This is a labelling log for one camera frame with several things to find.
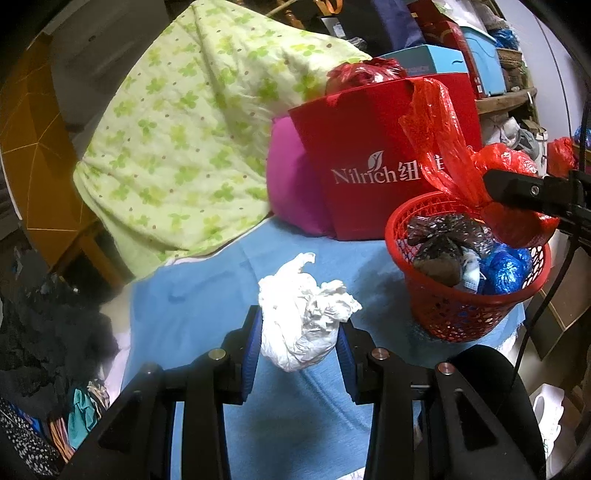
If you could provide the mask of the red plastic bag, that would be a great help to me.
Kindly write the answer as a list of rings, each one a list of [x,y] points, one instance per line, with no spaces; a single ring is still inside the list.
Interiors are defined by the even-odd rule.
[[[447,87],[416,78],[410,112],[399,120],[427,181],[477,214],[501,242],[513,248],[546,244],[559,225],[555,217],[504,206],[486,190],[484,175],[501,170],[535,178],[530,157],[502,143],[476,152],[468,146]]]

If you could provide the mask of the green clover patterned quilt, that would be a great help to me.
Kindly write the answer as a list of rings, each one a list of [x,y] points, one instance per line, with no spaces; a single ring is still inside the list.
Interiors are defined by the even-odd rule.
[[[270,213],[273,120],[365,54],[229,1],[195,1],[106,108],[73,180],[133,276],[204,256]]]

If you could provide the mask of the light blue bed blanket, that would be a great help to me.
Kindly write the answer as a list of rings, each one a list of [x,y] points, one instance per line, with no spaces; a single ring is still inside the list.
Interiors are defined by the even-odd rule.
[[[259,280],[309,252],[308,272],[345,283],[362,306],[353,324],[377,345],[426,367],[462,350],[414,323],[403,273],[384,242],[310,237],[270,219],[211,258],[161,267],[133,285],[126,377],[147,362],[174,368],[221,346],[256,304]],[[260,359],[252,394],[226,407],[224,420],[233,478],[337,479],[365,464],[372,409],[349,398],[335,355],[295,373]]]

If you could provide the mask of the black white speckled fabric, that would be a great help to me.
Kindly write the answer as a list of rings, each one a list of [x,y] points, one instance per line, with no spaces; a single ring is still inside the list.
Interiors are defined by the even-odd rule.
[[[1,434],[9,453],[15,453],[27,473],[38,479],[56,479],[64,462],[58,450],[44,438],[37,421],[26,419],[17,407],[1,399]]]

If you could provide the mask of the black clothes pile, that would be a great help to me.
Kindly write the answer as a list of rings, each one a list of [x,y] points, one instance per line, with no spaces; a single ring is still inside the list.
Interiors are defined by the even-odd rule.
[[[64,416],[118,353],[110,319],[57,277],[1,301],[1,397],[39,420]]]

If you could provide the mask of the light blue cardboard box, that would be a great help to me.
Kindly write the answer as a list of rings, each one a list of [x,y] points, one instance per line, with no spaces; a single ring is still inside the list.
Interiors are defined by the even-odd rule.
[[[469,73],[460,50],[424,44],[382,55],[383,59],[396,60],[411,77],[444,74]]]

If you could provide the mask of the magenta pillow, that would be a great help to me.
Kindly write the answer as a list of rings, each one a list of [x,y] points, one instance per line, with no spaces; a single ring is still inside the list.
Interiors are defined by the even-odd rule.
[[[311,236],[335,236],[321,182],[290,116],[274,118],[271,125],[266,190],[280,220]]]

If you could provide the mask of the orange wooden cabinet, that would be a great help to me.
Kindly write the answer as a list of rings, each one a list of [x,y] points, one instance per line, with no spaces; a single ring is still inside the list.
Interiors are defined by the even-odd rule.
[[[73,183],[77,156],[62,118],[50,67],[51,37],[23,52],[1,87],[1,155],[7,186],[32,246],[61,275],[85,256],[113,289],[124,280],[98,245],[104,232]]]

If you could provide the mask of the dark patterned plastic bag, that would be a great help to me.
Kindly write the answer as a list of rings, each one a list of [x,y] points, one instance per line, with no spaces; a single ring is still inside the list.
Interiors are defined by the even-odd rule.
[[[415,216],[407,226],[408,246],[417,246],[415,270],[447,287],[460,282],[463,249],[472,249],[480,260],[496,245],[489,227],[460,213]]]

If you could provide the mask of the blue foil wrapper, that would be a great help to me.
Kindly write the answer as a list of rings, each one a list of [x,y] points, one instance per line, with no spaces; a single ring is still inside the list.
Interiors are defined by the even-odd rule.
[[[506,295],[522,289],[532,270],[532,257],[527,248],[515,249],[497,243],[492,252],[480,260],[478,293]]]

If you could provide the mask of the red plastic mesh basket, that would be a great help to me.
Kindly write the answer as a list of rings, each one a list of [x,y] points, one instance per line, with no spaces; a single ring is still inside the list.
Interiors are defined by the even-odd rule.
[[[516,305],[541,290],[552,266],[548,244],[532,248],[532,271],[522,289],[504,295],[468,293],[415,270],[413,260],[419,248],[408,243],[410,220],[416,216],[468,212],[467,207],[441,192],[426,193],[394,210],[385,230],[388,252],[405,277],[413,319],[431,336],[452,343],[476,341],[490,333]]]

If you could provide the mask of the red Nilrich paper bag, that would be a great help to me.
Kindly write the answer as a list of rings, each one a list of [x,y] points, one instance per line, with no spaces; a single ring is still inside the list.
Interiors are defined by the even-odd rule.
[[[434,190],[400,125],[415,82],[356,87],[290,110],[339,240],[383,238],[394,210]]]

